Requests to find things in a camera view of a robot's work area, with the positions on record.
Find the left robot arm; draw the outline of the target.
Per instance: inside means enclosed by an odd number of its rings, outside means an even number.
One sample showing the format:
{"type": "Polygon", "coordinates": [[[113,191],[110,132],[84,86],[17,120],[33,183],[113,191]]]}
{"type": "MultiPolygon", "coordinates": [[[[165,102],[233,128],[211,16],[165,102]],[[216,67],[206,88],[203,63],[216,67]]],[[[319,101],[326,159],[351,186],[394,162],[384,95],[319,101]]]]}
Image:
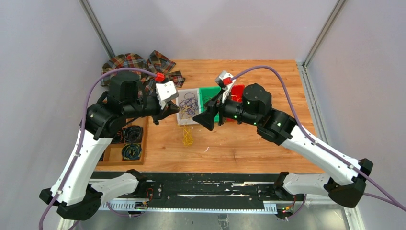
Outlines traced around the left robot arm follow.
{"type": "Polygon", "coordinates": [[[179,111],[173,102],[179,95],[174,81],[160,73],[152,73],[151,77],[156,85],[149,94],[139,70],[115,69],[108,90],[95,104],[85,103],[78,138],[67,164],[55,184],[39,195],[49,207],[57,207],[60,217],[88,220],[114,198],[125,194],[141,198],[146,194],[146,178],[134,169],[102,183],[90,184],[89,180],[101,155],[128,119],[150,116],[158,124],[179,111]]]}

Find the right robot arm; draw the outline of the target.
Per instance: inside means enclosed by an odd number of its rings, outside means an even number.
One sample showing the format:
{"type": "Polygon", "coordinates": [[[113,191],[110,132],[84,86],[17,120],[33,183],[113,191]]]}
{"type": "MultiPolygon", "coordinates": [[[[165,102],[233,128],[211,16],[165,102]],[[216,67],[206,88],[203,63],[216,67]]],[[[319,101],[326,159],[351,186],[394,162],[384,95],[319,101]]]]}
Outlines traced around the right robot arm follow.
{"type": "Polygon", "coordinates": [[[285,200],[297,194],[327,196],[335,203],[354,208],[366,188],[366,176],[373,168],[368,159],[357,160],[340,153],[313,136],[295,118],[274,109],[271,94],[254,83],[247,86],[240,102],[226,96],[225,90],[205,103],[205,111],[193,120],[213,130],[215,117],[219,125],[229,118],[239,124],[254,125],[257,134],[266,141],[290,149],[318,165],[322,174],[295,174],[282,172],[274,182],[272,192],[285,200]]]}

